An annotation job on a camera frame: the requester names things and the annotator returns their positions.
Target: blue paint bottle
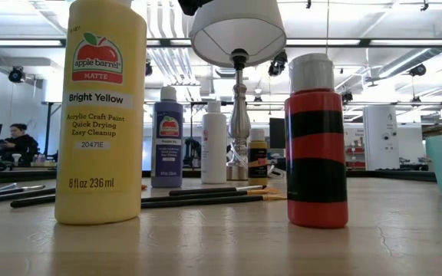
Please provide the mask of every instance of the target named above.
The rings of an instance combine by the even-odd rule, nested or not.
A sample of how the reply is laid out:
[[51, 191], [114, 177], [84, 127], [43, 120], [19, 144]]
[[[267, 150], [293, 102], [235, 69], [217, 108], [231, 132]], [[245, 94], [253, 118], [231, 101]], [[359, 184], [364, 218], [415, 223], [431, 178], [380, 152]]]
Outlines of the blue paint bottle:
[[161, 101], [153, 106], [151, 185], [154, 188], [182, 186], [183, 106], [173, 87], [162, 87]]

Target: red and black striped bottle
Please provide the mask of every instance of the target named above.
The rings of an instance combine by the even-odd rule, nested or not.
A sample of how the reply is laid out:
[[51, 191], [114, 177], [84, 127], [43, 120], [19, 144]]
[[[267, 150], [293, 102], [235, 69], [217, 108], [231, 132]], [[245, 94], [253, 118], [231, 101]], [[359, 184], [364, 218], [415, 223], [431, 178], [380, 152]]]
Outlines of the red and black striped bottle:
[[348, 221], [341, 96], [333, 63], [306, 54], [289, 65], [285, 102], [288, 217], [311, 228], [342, 228]]

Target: white lamp shade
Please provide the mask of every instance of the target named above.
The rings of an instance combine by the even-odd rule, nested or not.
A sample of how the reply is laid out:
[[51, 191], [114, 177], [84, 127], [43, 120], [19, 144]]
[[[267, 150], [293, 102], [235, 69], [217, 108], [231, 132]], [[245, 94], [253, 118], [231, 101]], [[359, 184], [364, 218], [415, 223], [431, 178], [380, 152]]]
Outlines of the white lamp shade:
[[249, 53], [246, 66], [276, 56], [286, 36], [277, 0], [215, 0], [203, 5], [189, 33], [192, 48], [203, 60], [232, 67], [235, 49]]

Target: silver lamp base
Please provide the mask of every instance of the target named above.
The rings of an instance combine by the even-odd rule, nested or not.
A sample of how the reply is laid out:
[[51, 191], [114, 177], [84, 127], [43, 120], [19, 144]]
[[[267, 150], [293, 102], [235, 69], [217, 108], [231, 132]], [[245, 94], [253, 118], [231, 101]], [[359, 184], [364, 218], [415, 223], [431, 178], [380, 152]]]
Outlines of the silver lamp base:
[[249, 170], [243, 166], [227, 166], [226, 178], [231, 181], [245, 181], [249, 179]]

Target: white bottle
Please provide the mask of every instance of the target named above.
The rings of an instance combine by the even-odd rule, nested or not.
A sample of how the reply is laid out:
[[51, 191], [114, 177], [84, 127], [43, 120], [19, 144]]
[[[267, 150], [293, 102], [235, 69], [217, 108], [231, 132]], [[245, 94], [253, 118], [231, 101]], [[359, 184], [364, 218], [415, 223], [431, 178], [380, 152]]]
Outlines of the white bottle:
[[203, 141], [200, 178], [203, 184], [226, 183], [226, 116], [221, 114], [221, 102], [207, 104], [203, 116]]

